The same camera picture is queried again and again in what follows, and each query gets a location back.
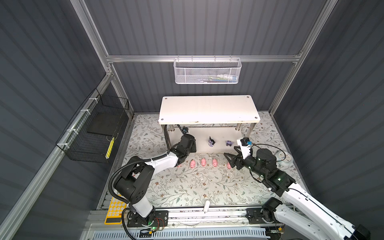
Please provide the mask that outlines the black purple figurine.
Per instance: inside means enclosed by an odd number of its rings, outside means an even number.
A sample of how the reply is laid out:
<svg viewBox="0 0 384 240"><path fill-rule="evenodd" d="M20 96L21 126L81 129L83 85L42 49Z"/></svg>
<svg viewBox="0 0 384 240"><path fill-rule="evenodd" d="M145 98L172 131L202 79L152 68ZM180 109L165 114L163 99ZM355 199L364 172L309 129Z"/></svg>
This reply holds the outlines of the black purple figurine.
<svg viewBox="0 0 384 240"><path fill-rule="evenodd" d="M215 140L213 140L211 137L209 137L209 146L213 147L215 145Z"/></svg>

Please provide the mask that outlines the tubes in white basket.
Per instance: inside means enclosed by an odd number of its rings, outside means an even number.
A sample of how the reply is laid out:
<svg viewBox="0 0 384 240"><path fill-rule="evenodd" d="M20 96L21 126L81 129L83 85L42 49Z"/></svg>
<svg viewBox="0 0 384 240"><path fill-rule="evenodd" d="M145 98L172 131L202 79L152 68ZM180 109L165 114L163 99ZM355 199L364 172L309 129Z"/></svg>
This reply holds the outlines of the tubes in white basket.
<svg viewBox="0 0 384 240"><path fill-rule="evenodd" d="M229 84L237 84L238 76L236 75L216 75L216 76L206 76L202 79L199 79L202 83L229 83Z"/></svg>

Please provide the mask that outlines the white two-tier shelf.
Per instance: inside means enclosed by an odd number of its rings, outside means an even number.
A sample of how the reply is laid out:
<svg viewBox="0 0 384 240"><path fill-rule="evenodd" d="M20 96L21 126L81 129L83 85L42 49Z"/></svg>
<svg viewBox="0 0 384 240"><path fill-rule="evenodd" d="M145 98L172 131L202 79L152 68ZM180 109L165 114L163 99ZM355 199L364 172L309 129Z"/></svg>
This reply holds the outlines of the white two-tier shelf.
<svg viewBox="0 0 384 240"><path fill-rule="evenodd" d="M246 136L261 121L250 95L163 97L159 124L170 127L171 143L179 141L178 126L187 127L196 139L199 153L232 153L243 137L242 125L249 125ZM209 146L209 137L215 140ZM232 141L231 147L226 141Z"/></svg>

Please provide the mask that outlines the white knob on rail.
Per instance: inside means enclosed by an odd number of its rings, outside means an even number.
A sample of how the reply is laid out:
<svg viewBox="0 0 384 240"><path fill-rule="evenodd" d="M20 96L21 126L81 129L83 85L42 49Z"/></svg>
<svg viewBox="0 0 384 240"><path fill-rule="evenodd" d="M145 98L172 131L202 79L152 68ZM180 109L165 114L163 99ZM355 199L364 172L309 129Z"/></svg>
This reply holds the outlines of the white knob on rail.
<svg viewBox="0 0 384 240"><path fill-rule="evenodd" d="M205 201L203 212L206 214L209 211L211 202L209 200Z"/></svg>

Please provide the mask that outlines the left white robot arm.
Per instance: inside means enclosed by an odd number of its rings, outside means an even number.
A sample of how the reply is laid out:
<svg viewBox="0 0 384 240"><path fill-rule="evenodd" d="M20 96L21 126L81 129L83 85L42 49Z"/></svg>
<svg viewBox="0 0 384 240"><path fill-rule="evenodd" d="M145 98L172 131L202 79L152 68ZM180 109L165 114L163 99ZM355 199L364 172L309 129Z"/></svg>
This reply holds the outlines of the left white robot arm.
<svg viewBox="0 0 384 240"><path fill-rule="evenodd" d="M134 156L112 174L108 191L115 199L126 203L128 210L137 214L145 225L149 225L155 218L155 207L146 193L153 176L181 165L190 153L196 151L195 137L184 134L179 143L160 156L149 159Z"/></svg>

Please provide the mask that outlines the yellow marker in basket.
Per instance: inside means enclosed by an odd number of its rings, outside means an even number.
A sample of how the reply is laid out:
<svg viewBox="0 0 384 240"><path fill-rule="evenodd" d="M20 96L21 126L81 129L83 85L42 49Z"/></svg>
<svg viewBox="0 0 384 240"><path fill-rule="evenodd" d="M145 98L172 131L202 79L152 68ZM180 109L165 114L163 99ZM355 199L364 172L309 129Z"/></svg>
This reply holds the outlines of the yellow marker in basket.
<svg viewBox="0 0 384 240"><path fill-rule="evenodd" d="M114 147L114 143L115 143L115 137L112 137L112 139L110 140L108 149L106 151L106 154L105 154L106 160L108 160L110 158L110 155L111 155L113 147Z"/></svg>

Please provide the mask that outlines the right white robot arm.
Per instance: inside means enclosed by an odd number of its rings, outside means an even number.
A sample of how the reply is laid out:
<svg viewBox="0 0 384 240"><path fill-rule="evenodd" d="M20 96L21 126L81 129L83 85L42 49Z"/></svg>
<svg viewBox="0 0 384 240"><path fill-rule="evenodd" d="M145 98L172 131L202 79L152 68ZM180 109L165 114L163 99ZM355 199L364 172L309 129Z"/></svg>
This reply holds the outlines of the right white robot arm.
<svg viewBox="0 0 384 240"><path fill-rule="evenodd" d="M246 168L260 177L259 182L278 199L263 204L266 223L282 223L312 240L369 240L371 232L339 217L306 192L286 172L278 169L276 156L268 149L236 146L237 155L226 154L232 168Z"/></svg>

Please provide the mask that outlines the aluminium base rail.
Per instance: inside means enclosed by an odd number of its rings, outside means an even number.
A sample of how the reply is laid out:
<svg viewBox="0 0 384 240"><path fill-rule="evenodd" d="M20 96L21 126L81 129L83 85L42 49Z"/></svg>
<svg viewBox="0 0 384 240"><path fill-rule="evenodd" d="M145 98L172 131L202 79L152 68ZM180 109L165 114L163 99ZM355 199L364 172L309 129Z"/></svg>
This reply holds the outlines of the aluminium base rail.
<svg viewBox="0 0 384 240"><path fill-rule="evenodd" d="M99 230L93 240L281 240L284 224L265 221L260 206L159 209L149 227L127 214L120 229Z"/></svg>

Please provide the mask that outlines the white round clock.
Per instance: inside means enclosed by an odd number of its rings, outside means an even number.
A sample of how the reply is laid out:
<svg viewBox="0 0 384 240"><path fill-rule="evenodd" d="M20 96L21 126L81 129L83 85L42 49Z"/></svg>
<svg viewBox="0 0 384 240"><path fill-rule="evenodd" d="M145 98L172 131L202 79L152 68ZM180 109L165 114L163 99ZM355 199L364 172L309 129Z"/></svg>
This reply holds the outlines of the white round clock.
<svg viewBox="0 0 384 240"><path fill-rule="evenodd" d="M281 166L289 166L294 161L293 157L285 151L276 152L275 157L277 158L277 163Z"/></svg>

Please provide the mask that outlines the yellow calculator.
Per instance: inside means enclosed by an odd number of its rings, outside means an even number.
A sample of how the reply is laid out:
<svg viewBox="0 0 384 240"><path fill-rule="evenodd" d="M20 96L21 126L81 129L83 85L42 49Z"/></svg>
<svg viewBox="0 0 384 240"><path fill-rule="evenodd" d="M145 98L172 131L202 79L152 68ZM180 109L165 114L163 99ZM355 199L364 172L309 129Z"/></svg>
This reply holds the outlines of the yellow calculator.
<svg viewBox="0 0 384 240"><path fill-rule="evenodd" d="M125 202L112 197L108 205L105 225L121 225L122 212L126 207L127 204Z"/></svg>

